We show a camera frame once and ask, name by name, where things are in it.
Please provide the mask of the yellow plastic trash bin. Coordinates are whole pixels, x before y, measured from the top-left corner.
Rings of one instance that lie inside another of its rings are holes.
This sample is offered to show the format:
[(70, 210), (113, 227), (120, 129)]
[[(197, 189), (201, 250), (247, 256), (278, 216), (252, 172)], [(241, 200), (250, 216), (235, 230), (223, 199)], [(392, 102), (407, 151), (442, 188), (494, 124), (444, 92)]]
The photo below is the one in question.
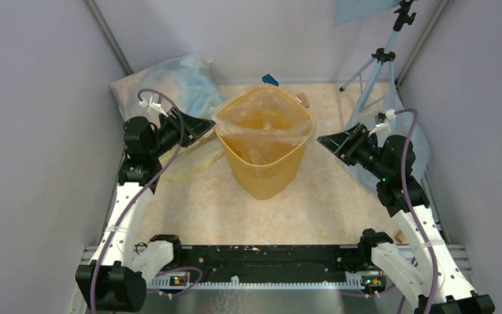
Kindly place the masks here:
[(307, 142), (295, 146), (217, 136), (235, 178), (258, 200), (272, 198), (293, 181)]

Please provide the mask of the clear plastic trash bag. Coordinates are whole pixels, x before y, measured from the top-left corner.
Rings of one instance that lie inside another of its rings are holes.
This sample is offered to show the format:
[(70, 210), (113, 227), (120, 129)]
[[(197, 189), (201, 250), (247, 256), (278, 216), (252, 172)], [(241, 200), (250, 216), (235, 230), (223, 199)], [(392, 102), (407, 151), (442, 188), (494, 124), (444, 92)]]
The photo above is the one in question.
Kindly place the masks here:
[(272, 85), (255, 86), (228, 101), (215, 118), (226, 139), (299, 146), (314, 131), (314, 119), (296, 97)]

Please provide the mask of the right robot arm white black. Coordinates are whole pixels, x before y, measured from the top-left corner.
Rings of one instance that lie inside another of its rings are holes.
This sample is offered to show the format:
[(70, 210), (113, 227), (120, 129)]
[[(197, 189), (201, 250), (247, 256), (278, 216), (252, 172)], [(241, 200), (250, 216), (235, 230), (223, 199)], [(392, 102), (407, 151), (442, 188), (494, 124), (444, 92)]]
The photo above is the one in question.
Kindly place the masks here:
[(410, 139), (390, 135), (382, 146), (375, 133), (358, 123), (346, 131), (317, 138), (348, 166), (361, 166), (375, 178), (377, 197), (409, 243), (408, 261), (390, 236), (363, 231), (357, 260), (367, 270), (380, 268), (415, 313), (493, 313), (495, 304), (461, 272), (431, 210), (421, 184), (412, 175), (415, 153)]

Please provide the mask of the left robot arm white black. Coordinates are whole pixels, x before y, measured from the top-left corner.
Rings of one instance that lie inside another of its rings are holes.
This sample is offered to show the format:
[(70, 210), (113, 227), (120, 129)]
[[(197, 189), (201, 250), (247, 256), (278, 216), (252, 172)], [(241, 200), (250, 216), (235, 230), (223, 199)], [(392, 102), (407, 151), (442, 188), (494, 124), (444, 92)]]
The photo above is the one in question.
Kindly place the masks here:
[(173, 241), (155, 239), (135, 253), (135, 240), (144, 213), (156, 192), (159, 178), (172, 164), (159, 158), (172, 151), (176, 156), (209, 133), (215, 122), (171, 108), (154, 124), (144, 116), (124, 123), (125, 158), (119, 168), (116, 201), (97, 250), (88, 264), (78, 266), (75, 280), (88, 309), (140, 311), (149, 284), (165, 267), (176, 270), (183, 252)]

